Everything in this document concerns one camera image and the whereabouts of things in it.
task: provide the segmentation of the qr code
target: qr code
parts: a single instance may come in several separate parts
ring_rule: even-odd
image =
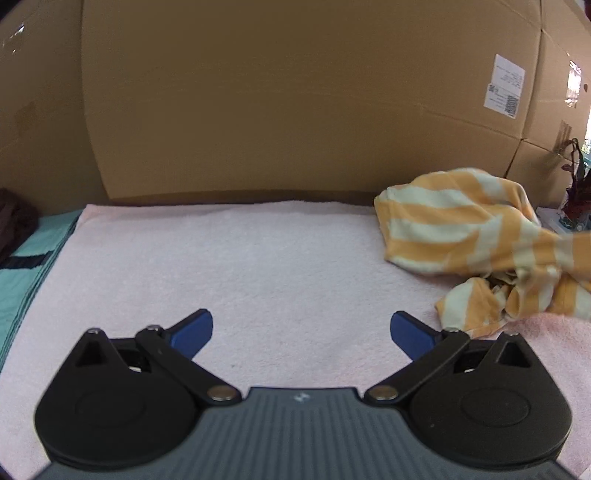
[[[517,113],[517,106],[519,105],[519,99],[512,95],[507,96],[507,103],[505,105],[505,113],[513,118]]]

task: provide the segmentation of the cardboard box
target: cardboard box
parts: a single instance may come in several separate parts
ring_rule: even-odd
[[[538,0],[85,2],[86,122],[109,196],[367,192],[432,170],[503,176],[522,138]],[[485,108],[497,56],[515,118]]]
[[[108,202],[82,103],[79,0],[24,0],[0,22],[0,186],[59,213]]]
[[[574,0],[22,0],[0,40],[1,186],[45,212],[102,184],[136,205],[366,203],[467,166],[552,205],[548,154],[591,108]]]
[[[530,203],[558,208],[570,186],[571,175],[562,170],[568,164],[561,155],[526,141],[519,144],[507,178],[521,183]]]
[[[521,183],[534,206],[557,207],[570,185],[560,169],[564,143],[583,144],[591,109],[591,22],[574,0],[543,0],[534,94],[507,178]]]
[[[540,57],[524,139],[558,151],[564,140],[576,137],[582,143],[585,136],[591,109],[591,23],[574,0],[543,0],[542,13]]]

